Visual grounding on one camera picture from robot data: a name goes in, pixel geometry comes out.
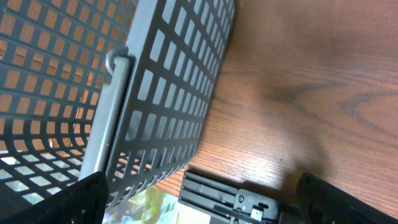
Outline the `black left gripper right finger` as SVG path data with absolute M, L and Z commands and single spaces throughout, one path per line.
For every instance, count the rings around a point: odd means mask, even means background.
M 396 218 L 311 173 L 301 175 L 296 194 L 306 223 L 397 223 Z

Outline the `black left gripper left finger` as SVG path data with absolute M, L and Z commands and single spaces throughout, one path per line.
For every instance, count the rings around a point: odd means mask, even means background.
M 98 171 L 29 208 L 1 219 L 1 223 L 101 223 L 108 195 L 106 176 Z

